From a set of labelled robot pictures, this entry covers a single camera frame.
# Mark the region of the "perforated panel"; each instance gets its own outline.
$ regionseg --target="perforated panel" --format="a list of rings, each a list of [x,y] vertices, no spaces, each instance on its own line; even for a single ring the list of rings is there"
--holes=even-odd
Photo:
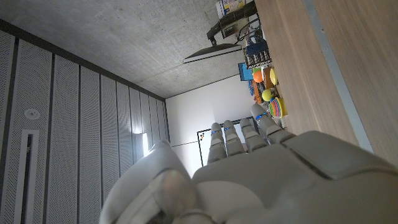
[[[132,156],[133,163],[137,162],[137,144],[135,134],[142,133],[141,121],[141,101],[139,91],[130,89],[130,114],[131,114],[131,132],[132,132]]]
[[[153,144],[160,141],[159,123],[157,119],[157,105],[156,99],[149,97],[149,110],[150,110],[150,125],[152,126],[152,140]]]
[[[164,124],[165,124],[165,127],[166,127],[166,138],[170,142],[169,124],[167,123],[166,103],[164,103],[164,102],[163,102],[163,112],[164,112]]]
[[[103,200],[119,179],[118,117],[116,82],[101,76],[101,127],[103,152]]]
[[[163,102],[160,100],[156,100],[157,106],[157,117],[159,120],[159,134],[160,140],[166,140],[166,124],[164,121],[164,111],[163,111]]]
[[[142,132],[147,133],[148,147],[150,149],[153,146],[153,143],[152,143],[152,130],[151,130],[152,128],[150,126],[148,95],[140,93],[140,99],[141,99]]]
[[[15,37],[0,31],[0,155],[2,150],[2,138],[4,134],[4,119],[6,117],[7,110],[14,41]]]
[[[139,91],[130,88],[131,131],[134,134],[142,133],[141,102]]]
[[[81,68],[80,223],[97,224],[101,213],[100,75]]]
[[[129,87],[117,84],[118,92],[118,119],[119,119],[119,153],[120,175],[132,166],[132,141]]]
[[[20,40],[14,97],[12,100],[6,170],[2,191],[0,223],[13,223],[14,221],[22,129],[40,131],[33,223],[42,223],[47,130],[49,127],[51,59],[52,54],[50,52]],[[36,120],[27,119],[24,112],[29,108],[37,109],[40,112],[40,118]]]
[[[79,66],[55,56],[47,223],[76,223]]]

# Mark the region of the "robotic hand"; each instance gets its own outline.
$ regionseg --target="robotic hand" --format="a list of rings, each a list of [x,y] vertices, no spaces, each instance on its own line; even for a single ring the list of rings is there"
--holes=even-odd
[[[100,224],[111,223],[397,223],[398,170],[327,134],[295,136],[260,105],[236,130],[211,127],[208,165],[191,179],[166,141],[134,164],[106,199]]]

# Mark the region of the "smoke detector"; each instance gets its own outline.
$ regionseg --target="smoke detector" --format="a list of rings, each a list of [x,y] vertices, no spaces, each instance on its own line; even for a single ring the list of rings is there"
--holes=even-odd
[[[25,110],[25,117],[27,119],[39,119],[40,112],[38,112],[36,109],[28,109],[28,110]]]

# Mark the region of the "concrete ceiling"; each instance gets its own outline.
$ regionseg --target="concrete ceiling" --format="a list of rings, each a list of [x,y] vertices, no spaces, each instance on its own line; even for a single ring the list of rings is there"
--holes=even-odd
[[[218,20],[215,2],[2,0],[0,18],[169,98],[239,73],[242,52],[182,63],[211,45],[206,33]]]

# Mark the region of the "orange ball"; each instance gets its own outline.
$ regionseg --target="orange ball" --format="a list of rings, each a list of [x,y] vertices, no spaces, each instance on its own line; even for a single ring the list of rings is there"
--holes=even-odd
[[[254,81],[255,81],[256,83],[262,82],[262,74],[261,74],[261,71],[256,71],[256,72],[254,72],[254,74],[253,74],[253,79],[254,79]]]

